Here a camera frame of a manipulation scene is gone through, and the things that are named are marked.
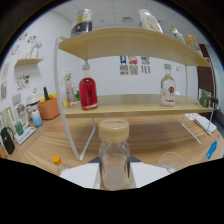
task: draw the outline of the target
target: wooden table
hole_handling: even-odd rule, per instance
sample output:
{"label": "wooden table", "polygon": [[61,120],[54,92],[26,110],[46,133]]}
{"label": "wooden table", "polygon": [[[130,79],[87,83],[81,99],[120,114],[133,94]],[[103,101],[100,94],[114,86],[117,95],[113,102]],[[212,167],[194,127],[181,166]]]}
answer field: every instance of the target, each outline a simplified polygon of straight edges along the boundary
{"label": "wooden table", "polygon": [[[143,163],[151,165],[156,165],[159,157],[166,152],[181,154],[185,159],[186,167],[202,163],[207,151],[219,133],[216,130],[212,136],[207,135],[203,144],[200,145],[181,125],[182,115],[122,118],[130,124],[128,143],[131,155]],[[95,119],[96,126],[101,120],[102,118]],[[92,131],[91,119],[67,118],[67,123],[72,138],[76,142],[77,150],[81,153]],[[203,141],[205,132],[201,127],[188,118],[185,118],[185,125],[190,128],[200,141]],[[224,140],[221,136],[211,160],[223,157],[223,142]],[[51,160],[54,155],[59,155],[61,160],[71,167],[86,164],[98,156],[100,139],[97,128],[83,161],[77,161],[59,115],[53,120],[44,121],[43,125],[38,127],[37,131],[22,145],[18,145],[17,143],[15,145],[16,150],[10,156],[10,160],[31,164],[52,174],[56,174],[56,166]]]}

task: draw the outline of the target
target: box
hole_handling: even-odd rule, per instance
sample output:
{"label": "box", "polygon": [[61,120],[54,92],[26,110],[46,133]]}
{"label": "box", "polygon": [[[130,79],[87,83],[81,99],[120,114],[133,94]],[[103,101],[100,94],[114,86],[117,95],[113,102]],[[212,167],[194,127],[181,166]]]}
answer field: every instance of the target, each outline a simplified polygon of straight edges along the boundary
{"label": "box", "polygon": [[38,109],[43,120],[51,120],[60,114],[57,99],[38,102]]}

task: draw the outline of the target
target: bottle cap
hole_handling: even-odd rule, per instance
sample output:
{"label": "bottle cap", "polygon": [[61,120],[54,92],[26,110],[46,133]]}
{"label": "bottle cap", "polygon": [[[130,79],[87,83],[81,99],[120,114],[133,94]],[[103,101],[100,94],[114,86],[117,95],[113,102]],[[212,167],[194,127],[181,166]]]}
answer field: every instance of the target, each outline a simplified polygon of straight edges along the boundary
{"label": "bottle cap", "polygon": [[138,10],[138,13],[139,13],[139,14],[141,14],[141,13],[148,13],[148,14],[151,15],[151,13],[150,13],[148,10],[146,10],[146,9],[139,9],[139,10]]}
{"label": "bottle cap", "polygon": [[54,164],[57,165],[57,166],[61,164],[61,159],[60,159],[59,156],[54,156],[54,157],[52,158],[52,161],[53,161]]}
{"label": "bottle cap", "polygon": [[104,142],[118,143],[129,137],[129,123],[123,119],[106,119],[98,127],[99,138]]}
{"label": "bottle cap", "polygon": [[164,68],[171,70],[171,65],[170,64],[164,64]]}
{"label": "bottle cap", "polygon": [[85,64],[82,66],[82,70],[90,70],[90,65],[85,61]]}

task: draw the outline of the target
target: wooden shelf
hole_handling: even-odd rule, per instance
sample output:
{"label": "wooden shelf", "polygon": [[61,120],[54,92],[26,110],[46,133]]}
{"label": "wooden shelf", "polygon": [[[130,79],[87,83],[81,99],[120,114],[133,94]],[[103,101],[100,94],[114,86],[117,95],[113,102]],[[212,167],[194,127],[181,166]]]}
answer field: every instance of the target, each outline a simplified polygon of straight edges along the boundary
{"label": "wooden shelf", "polygon": [[39,62],[43,60],[44,60],[43,58],[20,58],[16,62],[15,66],[38,64]]}
{"label": "wooden shelf", "polygon": [[59,49],[83,60],[135,55],[162,58],[186,66],[210,67],[189,45],[175,38],[141,28],[107,28],[79,34],[59,43]]}
{"label": "wooden shelf", "polygon": [[198,106],[197,100],[186,96],[176,96],[174,107],[164,107],[159,103],[159,94],[99,96],[98,108],[84,111],[81,108],[81,104],[77,104],[64,114],[66,118],[96,118],[205,113],[212,111],[212,108]]}

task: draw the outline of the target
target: white bottle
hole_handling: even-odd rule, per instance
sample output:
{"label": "white bottle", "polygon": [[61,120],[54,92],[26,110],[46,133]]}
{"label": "white bottle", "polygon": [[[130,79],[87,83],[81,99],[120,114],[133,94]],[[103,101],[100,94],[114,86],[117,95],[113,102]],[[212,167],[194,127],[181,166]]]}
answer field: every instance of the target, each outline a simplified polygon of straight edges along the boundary
{"label": "white bottle", "polygon": [[142,23],[143,29],[163,33],[162,28],[159,25],[159,22],[148,10],[140,9],[138,12],[140,14],[140,21]]}
{"label": "white bottle", "polygon": [[161,80],[161,100],[160,104],[166,107],[175,105],[176,82],[171,77],[171,65],[165,64],[165,76]]}
{"label": "white bottle", "polygon": [[171,28],[172,28],[172,32],[173,32],[173,37],[186,44],[183,35],[177,31],[176,27],[171,25]]}

